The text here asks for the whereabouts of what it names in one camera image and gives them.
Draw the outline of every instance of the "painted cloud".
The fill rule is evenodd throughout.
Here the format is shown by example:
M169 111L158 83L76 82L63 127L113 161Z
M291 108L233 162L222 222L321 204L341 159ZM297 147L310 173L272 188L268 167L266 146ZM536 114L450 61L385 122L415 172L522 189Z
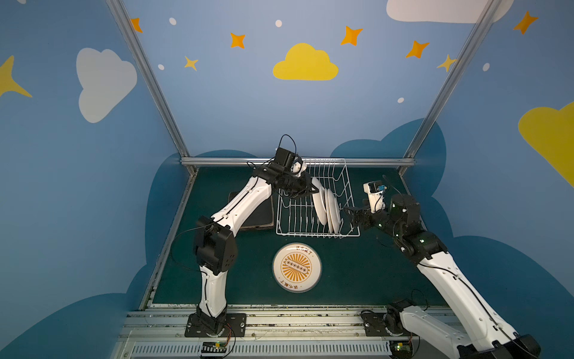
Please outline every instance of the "painted cloud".
M77 54L77 77L84 88L80 112L91 123L101 121L135 87L135 67L112 50L84 48Z
M432 21L474 24L488 0L389 0L387 14L398 21ZM514 0L502 0L494 15L500 20Z

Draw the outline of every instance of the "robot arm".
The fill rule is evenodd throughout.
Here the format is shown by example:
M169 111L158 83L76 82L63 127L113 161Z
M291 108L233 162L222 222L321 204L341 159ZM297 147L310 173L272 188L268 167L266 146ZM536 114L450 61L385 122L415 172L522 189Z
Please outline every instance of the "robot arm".
M395 194L387 211L375 210L381 202L382 183L373 182L369 206L346 207L354 225L376 227L393 238L394 244L427 277L446 300L466 329L467 335L427 315L410 300L387 307L385 325L391 335L415 332L450 359L537 358L540 346L530 335L517 331L498 315L463 275L447 247L422 228L420 205L410 195ZM373 196L375 190L380 198Z
M249 215L276 190L291 198L317 193L305 172L301 157L278 148L269 164L253 171L243 190L210 218L200 217L195 237L195 255L201 272L201 302L197 307L203 330L219 336L226 325L225 286L227 271L237 258L235 236Z

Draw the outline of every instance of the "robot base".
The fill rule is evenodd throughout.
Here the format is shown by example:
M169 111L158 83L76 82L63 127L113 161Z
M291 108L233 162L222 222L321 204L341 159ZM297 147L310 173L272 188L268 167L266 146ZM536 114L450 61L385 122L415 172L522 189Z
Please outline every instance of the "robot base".
M201 323L200 320L200 313L196 312L189 316L187 319L187 325L185 327L185 337L186 338L207 338L207 337L219 337L219 338L227 338L229 335L229 329L225 325L223 327L223 332L221 334L215 336L213 333L209 333L206 330L206 326ZM235 336L237 338L241 338L245 336L245 319L247 315L245 313L232 313L227 314L226 323L231 326L233 329L231 336Z

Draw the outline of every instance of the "white wire rack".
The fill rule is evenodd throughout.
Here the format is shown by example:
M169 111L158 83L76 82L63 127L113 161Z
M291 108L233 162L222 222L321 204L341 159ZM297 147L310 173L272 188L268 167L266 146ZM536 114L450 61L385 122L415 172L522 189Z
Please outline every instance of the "white wire rack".
M305 162L310 176L317 177L321 185L329 188L337 198L341 217L339 233L329 233L329 226L319 222L313 196L289 199L283 191L279 191L277 234L299 237L358 237L359 228L351 226L342 212L345 206L355 206L345 159L305 159Z

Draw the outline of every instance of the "orange star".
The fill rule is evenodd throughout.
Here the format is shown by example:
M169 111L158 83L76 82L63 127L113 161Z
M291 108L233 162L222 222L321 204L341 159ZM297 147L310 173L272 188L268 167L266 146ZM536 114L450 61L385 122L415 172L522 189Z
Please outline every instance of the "orange star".
M144 33L142 28L139 27L139 17L135 19L131 19L131 23L134 25L134 30L137 32Z
M420 59L422 55L422 50L424 50L428 44L430 43L419 44L418 42L415 41L413 43L413 49L406 55L406 57L416 56Z
M518 25L516 25L513 30L520 30L520 32L524 35L526 30L528 30L528 26L530 26L536 20L538 20L538 18L530 16L530 14L527 11L526 15L524 15L524 17L522 18L522 21L519 22Z
M233 42L231 43L231 47L239 46L242 49L245 49L245 47L243 46L243 39L245 38L245 35L235 35L235 34L231 33L231 38L233 39Z
M345 34L345 38L343 39L341 45L352 44L357 46L357 36L359 36L360 32L363 31L363 29L353 30L348 26L345 27L347 28L347 34Z
M192 61L192 60L188 59L187 56L185 57L185 59L187 60L187 63L185 64L184 67L193 67L193 69L195 71L197 71L197 69L195 68L195 63L197 62L197 60Z
M456 61L456 59L451 59L451 55L448 54L448 55L447 55L447 60L446 60L445 62L443 62L442 64L440 64L437 68L444 67L445 70L447 70L447 72L448 72L448 70L451 69L451 65L452 65L453 63L455 63L455 61Z

